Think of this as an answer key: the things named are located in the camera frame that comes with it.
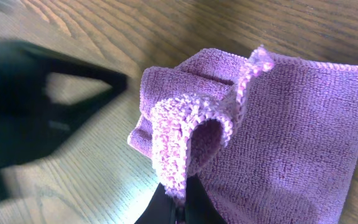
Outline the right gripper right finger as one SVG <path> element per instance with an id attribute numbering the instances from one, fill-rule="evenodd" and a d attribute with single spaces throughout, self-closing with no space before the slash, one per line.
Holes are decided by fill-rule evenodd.
<path id="1" fill-rule="evenodd" d="M 186 224 L 226 224 L 217 212 L 197 175 L 186 181 Z"/>

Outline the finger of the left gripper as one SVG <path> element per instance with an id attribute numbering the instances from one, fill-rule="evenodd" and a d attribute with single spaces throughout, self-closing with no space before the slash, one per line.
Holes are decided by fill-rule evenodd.
<path id="1" fill-rule="evenodd" d="M 113 88 L 127 89 L 127 75 L 100 65 L 81 60 L 30 42 L 23 42 L 22 49 L 40 62 L 42 67 L 50 73 L 62 73 L 78 77 L 101 80 Z"/>
<path id="2" fill-rule="evenodd" d="M 47 120 L 48 127 L 60 131 L 77 130 L 92 115 L 126 89 L 126 84 L 120 84 L 72 105 L 54 104 L 51 107 L 51 115 Z"/>

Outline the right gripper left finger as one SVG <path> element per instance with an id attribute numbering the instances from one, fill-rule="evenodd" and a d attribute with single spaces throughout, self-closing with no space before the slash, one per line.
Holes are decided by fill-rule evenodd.
<path id="1" fill-rule="evenodd" d="M 159 184 L 142 215 L 135 224 L 176 224 L 176 206 Z"/>

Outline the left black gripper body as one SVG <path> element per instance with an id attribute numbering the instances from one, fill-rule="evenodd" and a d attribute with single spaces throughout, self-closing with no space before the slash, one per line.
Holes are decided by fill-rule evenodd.
<path id="1" fill-rule="evenodd" d="M 73 134 L 69 107 L 45 91 L 52 73 L 73 74 L 73 57 L 0 40 L 0 202 L 12 197 L 3 169 L 47 157 Z"/>

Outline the purple microfiber cloth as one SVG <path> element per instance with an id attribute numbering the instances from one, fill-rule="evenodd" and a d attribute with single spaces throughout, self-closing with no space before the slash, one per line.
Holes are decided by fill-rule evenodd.
<path id="1" fill-rule="evenodd" d="M 150 67 L 128 143 L 185 223 L 198 176 L 226 223 L 337 223 L 358 158 L 358 65 L 203 49 Z"/>

